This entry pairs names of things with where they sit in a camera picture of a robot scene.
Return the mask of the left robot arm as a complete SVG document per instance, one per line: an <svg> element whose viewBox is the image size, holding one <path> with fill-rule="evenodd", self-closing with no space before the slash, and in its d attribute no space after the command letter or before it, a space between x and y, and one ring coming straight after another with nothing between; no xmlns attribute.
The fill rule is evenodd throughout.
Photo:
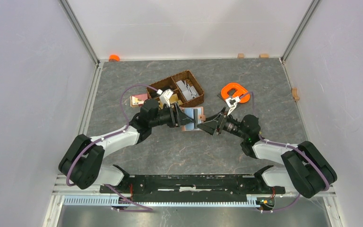
<svg viewBox="0 0 363 227"><path fill-rule="evenodd" d="M125 192L130 186L128 174L115 165L103 166L103 159L143 142L156 126L176 128L190 123L194 123L194 119L186 115L177 103L160 108L157 100L147 99L124 127L101 136L80 134L75 137L59 162L58 170L66 176L69 186L83 190L94 183L109 184L117 192Z"/></svg>

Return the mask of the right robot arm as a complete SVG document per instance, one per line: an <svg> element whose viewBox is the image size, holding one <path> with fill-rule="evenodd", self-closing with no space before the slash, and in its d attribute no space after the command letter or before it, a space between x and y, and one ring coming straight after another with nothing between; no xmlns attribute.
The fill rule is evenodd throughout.
<svg viewBox="0 0 363 227"><path fill-rule="evenodd" d="M222 110L197 127L211 135L225 131L242 138L240 146L246 156L283 165L282 168L271 166L259 172L254 187L260 193L280 186L295 188L300 195L311 198L320 191L327 191L337 181L335 170L312 142L289 144L265 139L260 134L258 117L252 114L238 121Z"/></svg>

